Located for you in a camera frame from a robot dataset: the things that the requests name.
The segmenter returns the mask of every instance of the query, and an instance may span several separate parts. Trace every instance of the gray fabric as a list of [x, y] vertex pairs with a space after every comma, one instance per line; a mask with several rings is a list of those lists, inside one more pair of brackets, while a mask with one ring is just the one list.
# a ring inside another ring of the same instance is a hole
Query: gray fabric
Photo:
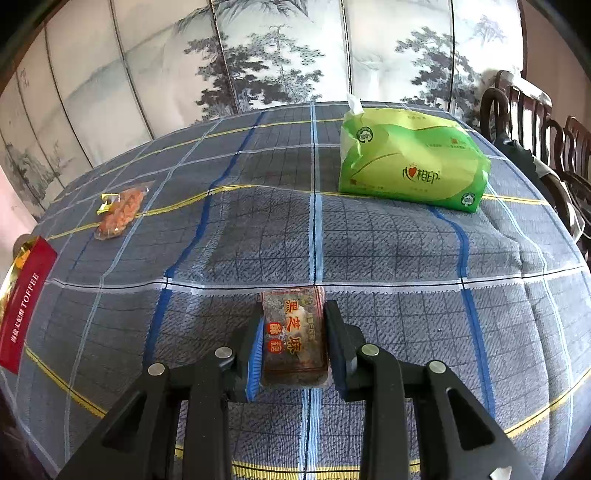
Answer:
[[[60, 256], [20, 375], [4, 372], [3, 388], [50, 470], [140, 373], [143, 356], [171, 367], [195, 361], [247, 321], [261, 290], [316, 283], [368, 341], [405, 361], [446, 362], [538, 477], [560, 471], [591, 420], [590, 277], [576, 246], [528, 180], [473, 131], [492, 161], [474, 214], [335, 194], [347, 108], [284, 106], [175, 132], [87, 173], [49, 208], [35, 233]], [[154, 182], [150, 209], [213, 190], [109, 241], [93, 229], [51, 237], [96, 222], [103, 189], [143, 181]], [[344, 404], [333, 387], [265, 390], [230, 407], [234, 474], [356, 478], [362, 418], [363, 405]]]

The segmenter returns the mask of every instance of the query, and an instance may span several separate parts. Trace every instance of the triangular cutout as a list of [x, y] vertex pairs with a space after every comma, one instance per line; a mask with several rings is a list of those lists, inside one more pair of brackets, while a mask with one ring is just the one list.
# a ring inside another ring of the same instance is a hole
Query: triangular cutout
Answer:
[[142, 419], [146, 403], [145, 393], [136, 393], [129, 401], [123, 412], [111, 428], [105, 433], [102, 444], [121, 452], [131, 452], [134, 449], [135, 437]]
[[473, 450], [495, 441], [495, 436], [457, 390], [447, 392], [463, 450]]

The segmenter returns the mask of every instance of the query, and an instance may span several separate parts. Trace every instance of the green tissue package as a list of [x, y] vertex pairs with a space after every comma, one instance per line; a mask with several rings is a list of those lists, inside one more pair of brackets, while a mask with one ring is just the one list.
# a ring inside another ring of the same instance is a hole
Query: green tissue package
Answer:
[[475, 212], [491, 161], [453, 120], [366, 108], [349, 96], [340, 131], [339, 191]]

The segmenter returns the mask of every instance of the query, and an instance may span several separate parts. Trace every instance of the snack package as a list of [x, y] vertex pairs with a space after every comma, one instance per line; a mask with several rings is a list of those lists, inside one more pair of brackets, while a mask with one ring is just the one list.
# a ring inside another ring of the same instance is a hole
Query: snack package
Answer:
[[142, 183], [128, 188], [120, 193], [103, 193], [103, 205], [97, 210], [97, 215], [103, 215], [100, 225], [96, 229], [95, 238], [107, 240], [121, 235], [127, 225], [134, 219], [152, 182]]
[[263, 385], [321, 387], [329, 382], [322, 287], [261, 294], [265, 313]]
[[348, 97], [340, 192], [476, 211], [491, 161], [461, 125], [408, 109], [364, 109]]

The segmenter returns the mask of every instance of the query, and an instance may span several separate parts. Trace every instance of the circular tree logo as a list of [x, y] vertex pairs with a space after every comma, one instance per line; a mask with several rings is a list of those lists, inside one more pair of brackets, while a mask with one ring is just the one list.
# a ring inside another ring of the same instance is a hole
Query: circular tree logo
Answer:
[[374, 139], [374, 133], [371, 131], [370, 127], [362, 127], [357, 130], [357, 140], [361, 143], [369, 143]]
[[474, 200], [476, 200], [476, 195], [474, 195], [473, 193], [465, 193], [464, 195], [462, 195], [462, 205], [464, 207], [469, 207], [470, 205], [472, 205], [472, 203], [474, 203]]

